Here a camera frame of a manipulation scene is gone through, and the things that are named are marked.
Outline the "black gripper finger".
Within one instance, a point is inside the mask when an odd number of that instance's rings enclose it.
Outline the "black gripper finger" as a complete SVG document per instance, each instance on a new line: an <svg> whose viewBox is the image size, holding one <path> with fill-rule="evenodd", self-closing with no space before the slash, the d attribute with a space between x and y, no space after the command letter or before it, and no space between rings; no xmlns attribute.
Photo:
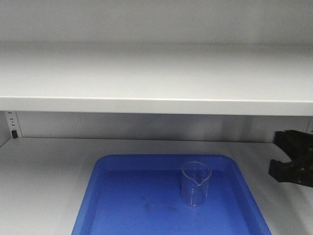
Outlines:
<svg viewBox="0 0 313 235"><path fill-rule="evenodd" d="M313 187L313 154L308 153L290 162L270 160L269 175L280 183Z"/></svg>
<svg viewBox="0 0 313 235"><path fill-rule="evenodd" d="M313 151L313 135L296 130L275 132L273 143L290 159L297 159Z"/></svg>

